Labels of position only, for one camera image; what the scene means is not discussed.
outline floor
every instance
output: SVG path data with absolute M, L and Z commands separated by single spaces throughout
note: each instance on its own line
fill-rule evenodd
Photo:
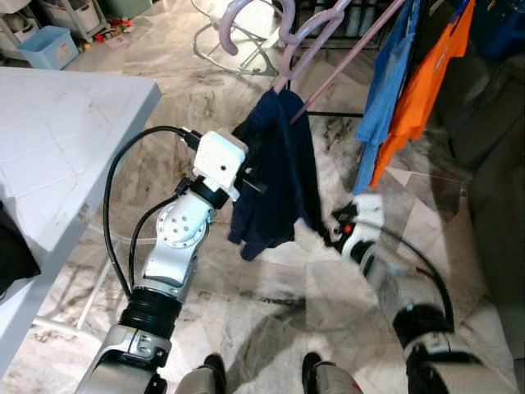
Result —
M 224 6 L 215 2 L 210 7 Z M 258 24 L 257 32 L 269 34 L 275 22 L 269 8 L 250 7 L 240 24 L 257 16 L 265 22 Z M 148 126 L 231 131 L 270 88 L 272 79 L 233 76 L 197 58 L 191 46 L 193 35 L 206 23 L 207 18 L 189 2 L 161 0 L 135 19 L 126 45 L 111 50 L 97 44 L 68 69 L 155 78 L 163 96 Z M 204 36 L 204 49 L 215 46 L 214 34 Z M 242 56 L 252 49 L 242 46 Z M 231 61 L 220 51 L 217 56 Z M 294 82 L 294 90 L 308 97 L 333 70 L 337 56 L 318 56 Z M 373 56 L 360 55 L 316 109 L 362 111 Z M 278 57 L 279 51 L 271 53 L 272 59 Z M 310 121 L 328 221 L 332 209 L 349 201 L 360 150 L 353 132 L 358 120 L 311 117 Z M 426 253 L 444 276 L 457 331 L 489 368 L 516 387 L 513 360 L 477 263 L 466 191 L 469 175 L 454 165 L 439 123 L 433 121 L 428 128 L 421 140 L 398 153 L 373 192 L 383 197 L 386 226 Z M 190 172 L 191 159 L 191 153 L 170 135 L 147 138 L 130 154 L 116 179 L 111 208 L 113 232 L 123 237 L 117 242 L 121 259 L 126 253 L 124 237 L 130 236 L 146 208 L 167 197 L 181 175 Z M 230 216 L 229 204 L 218 214 L 199 252 L 199 270 L 172 338 L 170 359 L 161 371 L 169 381 L 168 392 L 174 392 L 185 373 L 216 351 L 226 362 L 230 393 L 299 394 L 301 360 L 316 350 L 347 369 L 367 394 L 406 393 L 401 347 L 358 268 L 342 263 L 300 222 L 295 242 L 266 250 L 246 263 L 239 246 L 226 241 Z M 107 258 L 100 223 L 97 213 L 44 302 L 41 316 L 72 324 L 78 320 Z M 152 236 L 150 222 L 142 237 Z M 399 247 L 392 240 L 383 241 Z M 139 248 L 139 257 L 147 253 L 148 245 Z M 110 272 L 85 331 L 102 340 L 124 306 Z M 98 346 L 97 339 L 34 326 L 0 383 L 0 392 L 73 392 Z

